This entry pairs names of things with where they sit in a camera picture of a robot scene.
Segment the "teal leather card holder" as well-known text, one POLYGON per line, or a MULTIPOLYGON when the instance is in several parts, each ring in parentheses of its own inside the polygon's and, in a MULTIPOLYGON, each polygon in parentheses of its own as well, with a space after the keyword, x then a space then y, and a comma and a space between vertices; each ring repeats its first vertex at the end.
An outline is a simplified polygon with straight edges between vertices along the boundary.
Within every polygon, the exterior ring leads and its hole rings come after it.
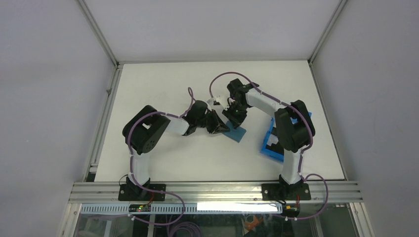
POLYGON ((228 126, 228 128, 230 129, 229 131, 223 132, 223 135, 232 139, 233 141, 240 143, 240 141, 242 140, 242 138, 244 137, 244 135, 246 134, 247 130, 242 128, 242 127, 237 127, 234 128, 233 124, 228 121, 226 123, 226 125, 228 126))

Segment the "blue plastic bin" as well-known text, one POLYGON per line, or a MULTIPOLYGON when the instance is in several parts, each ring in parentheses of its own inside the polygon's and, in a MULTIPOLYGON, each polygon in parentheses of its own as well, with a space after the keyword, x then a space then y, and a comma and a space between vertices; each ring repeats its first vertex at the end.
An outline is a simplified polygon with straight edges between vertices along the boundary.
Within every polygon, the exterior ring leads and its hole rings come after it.
POLYGON ((274 113, 272 124, 263 140, 261 153, 274 160, 283 162, 284 152, 296 152, 303 146, 310 144, 309 130, 312 136, 315 129, 310 112, 301 112, 309 128, 301 117, 292 110, 279 109, 274 113))

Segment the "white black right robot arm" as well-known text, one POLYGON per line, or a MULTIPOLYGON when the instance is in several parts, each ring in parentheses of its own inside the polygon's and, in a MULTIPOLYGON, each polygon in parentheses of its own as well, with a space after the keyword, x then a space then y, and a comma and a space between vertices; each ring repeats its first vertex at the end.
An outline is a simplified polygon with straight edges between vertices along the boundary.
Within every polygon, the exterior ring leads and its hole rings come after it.
POLYGON ((244 122, 248 108, 255 107, 274 119, 277 143, 284 150, 284 163, 278 184, 266 189, 266 192, 271 199, 293 199, 304 183, 302 156, 312 146, 315 134, 305 103, 301 100, 282 102, 254 83, 243 84, 239 79, 230 81, 227 89, 233 102, 222 113, 234 129, 244 122))

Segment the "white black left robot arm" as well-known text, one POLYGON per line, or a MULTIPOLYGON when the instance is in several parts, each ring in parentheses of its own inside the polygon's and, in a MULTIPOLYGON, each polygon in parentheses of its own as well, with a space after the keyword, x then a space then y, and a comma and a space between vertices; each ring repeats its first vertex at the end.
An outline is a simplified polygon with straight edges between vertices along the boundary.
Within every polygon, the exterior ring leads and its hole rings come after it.
POLYGON ((151 190, 150 152, 162 135, 170 132, 189 136, 197 128, 205 128, 209 134, 230 131, 216 111, 201 100, 193 100, 189 108, 179 116, 159 112, 147 105, 124 126, 123 136, 130 154, 126 185, 132 197, 136 200, 144 200, 151 190))

